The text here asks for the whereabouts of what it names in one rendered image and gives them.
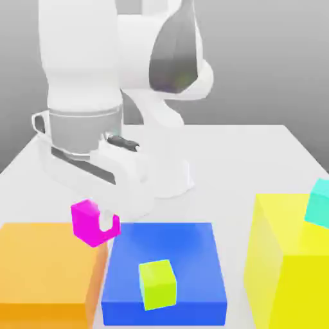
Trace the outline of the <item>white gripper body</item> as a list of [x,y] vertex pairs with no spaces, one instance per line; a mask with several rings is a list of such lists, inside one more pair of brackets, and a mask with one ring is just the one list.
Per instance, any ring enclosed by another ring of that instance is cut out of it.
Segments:
[[92,199],[121,218],[140,218],[151,212],[154,196],[137,169],[137,154],[105,140],[87,157],[69,157],[38,139],[44,171],[55,181]]

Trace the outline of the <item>small magenta cube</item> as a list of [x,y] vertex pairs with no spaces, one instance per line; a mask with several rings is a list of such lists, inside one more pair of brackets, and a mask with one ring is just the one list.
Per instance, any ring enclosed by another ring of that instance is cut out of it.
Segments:
[[99,207],[93,200],[85,199],[71,206],[73,232],[76,237],[91,247],[97,247],[121,234],[120,218],[113,213],[112,228],[106,232],[100,230]]

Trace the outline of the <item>small lime green cube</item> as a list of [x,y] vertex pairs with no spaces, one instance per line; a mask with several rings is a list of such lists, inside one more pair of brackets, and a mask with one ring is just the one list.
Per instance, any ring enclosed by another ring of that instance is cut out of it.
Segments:
[[145,311],[176,304],[177,280],[168,259],[141,263],[138,274]]

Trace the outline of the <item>small cyan cube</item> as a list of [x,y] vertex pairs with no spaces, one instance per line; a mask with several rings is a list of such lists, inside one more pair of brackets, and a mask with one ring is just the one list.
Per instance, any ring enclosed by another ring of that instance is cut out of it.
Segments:
[[329,179],[318,179],[309,195],[305,221],[329,229]]

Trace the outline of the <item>large orange box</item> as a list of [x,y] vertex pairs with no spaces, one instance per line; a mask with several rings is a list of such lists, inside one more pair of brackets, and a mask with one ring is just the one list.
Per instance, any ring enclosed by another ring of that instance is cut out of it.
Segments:
[[69,223],[4,224],[0,329],[93,329],[107,256]]

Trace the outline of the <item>large blue box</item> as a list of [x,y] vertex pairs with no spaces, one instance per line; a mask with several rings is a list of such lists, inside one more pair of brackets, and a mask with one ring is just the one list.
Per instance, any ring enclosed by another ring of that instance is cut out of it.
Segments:
[[[138,265],[168,259],[177,303],[146,311]],[[223,326],[227,297],[210,223],[123,223],[114,239],[102,294],[106,326]]]

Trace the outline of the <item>large yellow box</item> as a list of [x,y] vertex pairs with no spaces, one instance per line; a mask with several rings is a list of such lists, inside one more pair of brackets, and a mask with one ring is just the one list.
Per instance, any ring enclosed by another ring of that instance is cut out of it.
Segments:
[[329,329],[329,229],[307,194],[255,197],[244,287],[256,329]]

